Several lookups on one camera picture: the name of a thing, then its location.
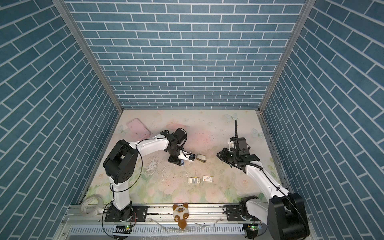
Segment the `beige mini stapler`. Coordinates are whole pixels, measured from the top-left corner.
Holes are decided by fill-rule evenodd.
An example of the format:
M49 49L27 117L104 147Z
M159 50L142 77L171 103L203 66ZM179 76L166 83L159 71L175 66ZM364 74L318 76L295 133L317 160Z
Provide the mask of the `beige mini stapler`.
M200 161L202 163L206 163L207 162L207 157L204 156L204 155L198 154L198 155L196 155L196 160L198 160L198 161Z

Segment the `staple box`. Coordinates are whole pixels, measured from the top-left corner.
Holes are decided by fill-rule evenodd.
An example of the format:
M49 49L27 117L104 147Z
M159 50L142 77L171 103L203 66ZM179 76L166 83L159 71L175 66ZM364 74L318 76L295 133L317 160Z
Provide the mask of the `staple box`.
M213 176L203 176L203 182L212 183L213 182Z

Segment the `staple box tray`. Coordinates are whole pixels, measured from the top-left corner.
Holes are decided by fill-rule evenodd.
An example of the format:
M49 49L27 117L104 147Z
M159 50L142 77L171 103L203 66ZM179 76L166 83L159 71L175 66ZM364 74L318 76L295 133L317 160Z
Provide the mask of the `staple box tray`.
M200 178L199 177L191 177L188 178L189 184L200 184Z

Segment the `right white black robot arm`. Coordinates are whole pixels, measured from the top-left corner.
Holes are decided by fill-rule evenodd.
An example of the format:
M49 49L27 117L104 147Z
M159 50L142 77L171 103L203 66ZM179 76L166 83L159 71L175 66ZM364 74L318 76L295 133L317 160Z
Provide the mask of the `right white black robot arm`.
M274 240L304 240L308 237L310 228L303 198L284 188L265 170L261 160L250 153L245 138L232 137L228 144L228 148L217 153L219 160L243 171L256 182L268 201L243 198L239 202L243 218L260 220L267 225Z

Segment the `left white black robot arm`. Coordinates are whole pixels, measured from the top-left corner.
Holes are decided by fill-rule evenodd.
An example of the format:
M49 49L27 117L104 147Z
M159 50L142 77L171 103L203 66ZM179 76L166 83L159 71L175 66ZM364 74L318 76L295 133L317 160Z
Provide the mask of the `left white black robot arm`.
M165 130L138 142L118 141L103 163L113 193L112 206L124 211L132 204L129 189L134 184L130 184L129 179L134 174L137 160L142 161L144 156L164 151L169 154L171 164L183 166L186 161L194 161L196 155L184 150L187 139L187 132L179 128L173 133Z

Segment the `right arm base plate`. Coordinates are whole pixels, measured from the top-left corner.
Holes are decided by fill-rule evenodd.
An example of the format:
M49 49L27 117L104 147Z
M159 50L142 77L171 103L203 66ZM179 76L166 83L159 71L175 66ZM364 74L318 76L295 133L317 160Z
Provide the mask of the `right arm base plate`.
M264 203L247 203L245 206L224 205L223 210L228 222L259 221L267 224L268 206Z

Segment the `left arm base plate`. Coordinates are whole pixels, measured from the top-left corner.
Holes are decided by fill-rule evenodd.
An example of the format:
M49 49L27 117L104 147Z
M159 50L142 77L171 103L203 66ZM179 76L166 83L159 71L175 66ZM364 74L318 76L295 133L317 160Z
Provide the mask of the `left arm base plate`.
M114 205L104 211L104 221L109 222L144 222L147 217L148 206L128 206L118 210Z

